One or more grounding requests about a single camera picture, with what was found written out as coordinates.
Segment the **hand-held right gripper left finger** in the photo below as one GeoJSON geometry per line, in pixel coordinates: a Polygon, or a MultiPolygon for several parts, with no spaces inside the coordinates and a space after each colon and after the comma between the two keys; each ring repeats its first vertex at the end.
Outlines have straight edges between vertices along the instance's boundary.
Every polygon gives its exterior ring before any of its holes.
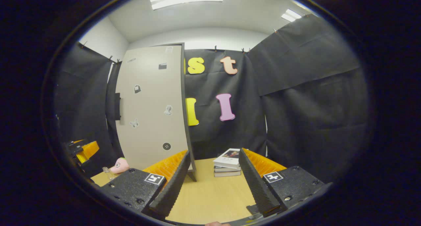
{"type": "Polygon", "coordinates": [[[191,164],[190,152],[181,151],[144,170],[129,168],[101,187],[122,207],[164,220],[172,210],[191,164]]]}

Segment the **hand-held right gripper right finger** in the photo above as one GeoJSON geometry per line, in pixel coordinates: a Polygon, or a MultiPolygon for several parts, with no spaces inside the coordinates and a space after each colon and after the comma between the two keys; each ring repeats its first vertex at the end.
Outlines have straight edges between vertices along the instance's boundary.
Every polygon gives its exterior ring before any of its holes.
{"type": "Polygon", "coordinates": [[[323,181],[304,168],[286,168],[244,148],[239,153],[239,164],[263,217],[297,208],[326,189],[323,181]]]}

